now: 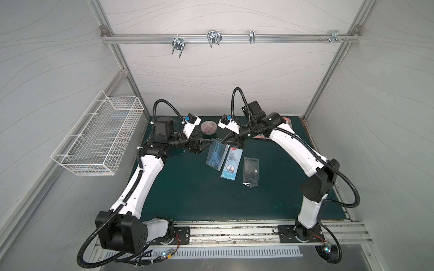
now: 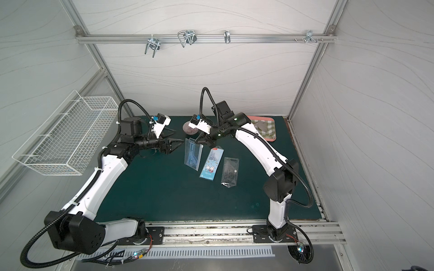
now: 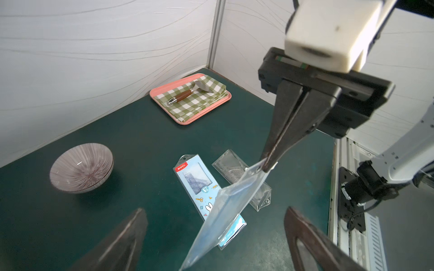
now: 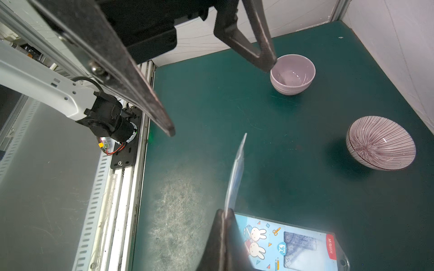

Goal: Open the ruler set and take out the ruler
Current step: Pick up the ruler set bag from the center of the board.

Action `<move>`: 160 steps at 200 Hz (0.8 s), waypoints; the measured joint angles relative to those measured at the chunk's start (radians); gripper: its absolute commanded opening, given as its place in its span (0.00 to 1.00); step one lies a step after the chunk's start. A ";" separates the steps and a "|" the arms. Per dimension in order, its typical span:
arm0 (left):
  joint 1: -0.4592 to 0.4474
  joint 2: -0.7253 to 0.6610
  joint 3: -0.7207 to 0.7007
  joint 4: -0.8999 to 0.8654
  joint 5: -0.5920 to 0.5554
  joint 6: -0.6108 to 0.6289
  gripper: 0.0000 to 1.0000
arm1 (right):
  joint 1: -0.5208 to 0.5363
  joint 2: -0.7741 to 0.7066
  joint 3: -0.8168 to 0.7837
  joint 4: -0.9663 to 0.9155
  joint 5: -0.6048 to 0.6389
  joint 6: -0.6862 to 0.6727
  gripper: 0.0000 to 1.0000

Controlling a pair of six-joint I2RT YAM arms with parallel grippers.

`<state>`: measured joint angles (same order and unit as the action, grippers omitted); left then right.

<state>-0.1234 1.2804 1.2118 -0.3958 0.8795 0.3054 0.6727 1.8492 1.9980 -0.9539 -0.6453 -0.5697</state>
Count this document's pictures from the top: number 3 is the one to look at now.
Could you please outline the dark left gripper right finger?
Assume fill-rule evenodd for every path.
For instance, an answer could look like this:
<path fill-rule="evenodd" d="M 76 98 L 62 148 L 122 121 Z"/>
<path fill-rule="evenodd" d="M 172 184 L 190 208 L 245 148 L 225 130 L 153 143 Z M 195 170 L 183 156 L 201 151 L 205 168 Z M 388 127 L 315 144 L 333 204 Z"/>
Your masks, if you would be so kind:
<path fill-rule="evenodd" d="M 296 271 L 362 271 L 300 212 L 288 207 L 284 229 Z"/>

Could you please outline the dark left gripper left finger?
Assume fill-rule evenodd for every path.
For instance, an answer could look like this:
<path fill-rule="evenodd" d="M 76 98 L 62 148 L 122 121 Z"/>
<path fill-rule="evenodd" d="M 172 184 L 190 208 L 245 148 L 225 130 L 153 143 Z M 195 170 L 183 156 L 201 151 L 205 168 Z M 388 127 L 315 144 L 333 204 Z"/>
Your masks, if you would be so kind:
<path fill-rule="evenodd" d="M 70 271 L 135 271 L 148 228 L 144 209 L 138 208 L 96 247 L 69 267 Z"/>

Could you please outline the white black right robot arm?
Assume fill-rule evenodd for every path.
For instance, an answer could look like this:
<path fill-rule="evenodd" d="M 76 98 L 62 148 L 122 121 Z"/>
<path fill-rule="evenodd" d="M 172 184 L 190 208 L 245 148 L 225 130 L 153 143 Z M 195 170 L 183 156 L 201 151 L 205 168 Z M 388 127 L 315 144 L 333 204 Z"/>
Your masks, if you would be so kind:
<path fill-rule="evenodd" d="M 258 77 L 261 87 L 276 95 L 270 133 L 263 149 L 262 170 L 269 172 L 294 145 L 315 130 L 341 139 L 367 122 L 387 102 L 394 83 L 361 72 L 321 70 L 271 48 Z M 383 153 L 362 162 L 356 175 L 344 182 L 340 196 L 351 216 L 348 229 L 363 214 L 358 205 L 396 198 L 421 169 L 434 163 L 434 109 Z"/>

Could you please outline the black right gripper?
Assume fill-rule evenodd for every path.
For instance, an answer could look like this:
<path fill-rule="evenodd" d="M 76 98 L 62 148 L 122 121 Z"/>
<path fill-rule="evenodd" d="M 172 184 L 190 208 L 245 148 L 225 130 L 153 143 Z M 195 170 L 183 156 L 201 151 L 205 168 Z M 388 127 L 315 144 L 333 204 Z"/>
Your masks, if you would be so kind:
<path fill-rule="evenodd" d="M 321 70 L 296 61 L 275 47 L 265 55 L 258 77 L 262 89 L 277 94 L 270 133 L 261 155 L 264 172 L 269 172 L 290 148 L 316 128 L 331 137 L 343 138 L 350 129 L 367 122 L 395 88 L 391 81 L 361 72 Z"/>

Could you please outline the clear ruler set pouch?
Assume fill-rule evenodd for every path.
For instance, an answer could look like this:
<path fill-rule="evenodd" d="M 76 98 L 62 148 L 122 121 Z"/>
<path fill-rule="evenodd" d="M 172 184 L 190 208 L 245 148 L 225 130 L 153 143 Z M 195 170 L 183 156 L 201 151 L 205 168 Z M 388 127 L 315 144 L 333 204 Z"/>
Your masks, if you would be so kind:
<path fill-rule="evenodd" d="M 209 217 L 204 221 L 192 247 L 180 267 L 185 270 L 214 247 L 221 249 L 246 226 L 241 212 L 265 182 L 264 160 L 248 167 L 240 180 L 219 190 Z"/>

